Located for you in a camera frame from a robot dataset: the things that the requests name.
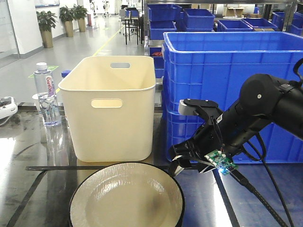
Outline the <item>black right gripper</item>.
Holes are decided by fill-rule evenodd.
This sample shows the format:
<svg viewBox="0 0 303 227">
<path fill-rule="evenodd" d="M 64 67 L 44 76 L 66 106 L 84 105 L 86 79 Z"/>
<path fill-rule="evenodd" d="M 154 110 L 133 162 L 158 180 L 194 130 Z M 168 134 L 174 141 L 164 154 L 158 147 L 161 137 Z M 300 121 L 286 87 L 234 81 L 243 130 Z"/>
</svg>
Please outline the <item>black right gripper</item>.
<svg viewBox="0 0 303 227">
<path fill-rule="evenodd" d="M 223 147 L 222 122 L 222 119 L 212 119 L 211 123 L 201 125 L 191 138 L 169 148 L 171 164 L 168 173 L 171 177 L 177 176 L 184 169 L 191 168 L 191 162 L 196 162 L 197 170 L 215 169 L 204 155 Z"/>
</svg>

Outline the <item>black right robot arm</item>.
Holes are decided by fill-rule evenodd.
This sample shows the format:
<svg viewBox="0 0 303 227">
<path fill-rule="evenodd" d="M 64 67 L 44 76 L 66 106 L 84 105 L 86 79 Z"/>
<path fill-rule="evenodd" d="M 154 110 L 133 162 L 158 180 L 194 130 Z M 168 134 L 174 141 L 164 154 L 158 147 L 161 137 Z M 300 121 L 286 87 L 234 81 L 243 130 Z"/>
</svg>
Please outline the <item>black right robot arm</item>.
<svg viewBox="0 0 303 227">
<path fill-rule="evenodd" d="M 303 137 L 302 81 L 285 80 L 268 74 L 249 77 L 240 89 L 239 98 L 226 110 L 214 101 L 184 99 L 179 112 L 197 115 L 204 120 L 186 141 L 169 149 L 169 174 L 178 175 L 198 162 L 201 173 L 214 169 L 206 155 L 214 150 L 228 158 L 241 153 L 242 145 L 270 123 L 275 123 L 298 138 Z"/>
</svg>

